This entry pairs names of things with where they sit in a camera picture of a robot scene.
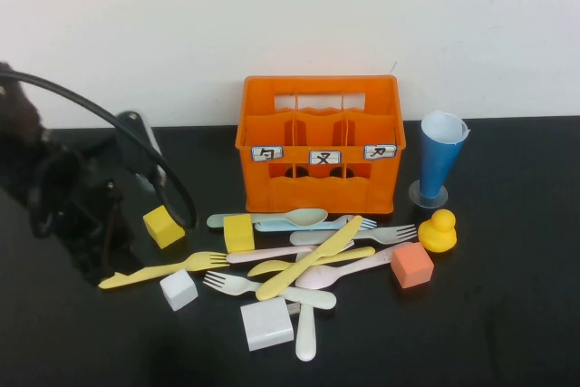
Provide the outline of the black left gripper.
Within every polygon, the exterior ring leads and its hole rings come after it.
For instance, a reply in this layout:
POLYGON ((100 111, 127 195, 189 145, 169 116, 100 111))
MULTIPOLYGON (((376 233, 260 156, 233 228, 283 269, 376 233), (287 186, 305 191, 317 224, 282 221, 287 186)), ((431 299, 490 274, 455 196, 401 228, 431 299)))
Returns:
POLYGON ((56 235, 64 244, 77 245, 76 267, 93 286, 112 272, 129 275, 136 270, 121 191, 107 182, 111 210, 105 228, 104 207, 96 205, 104 198, 97 192, 96 175, 88 157, 73 149, 43 149, 34 164, 34 235, 56 235))

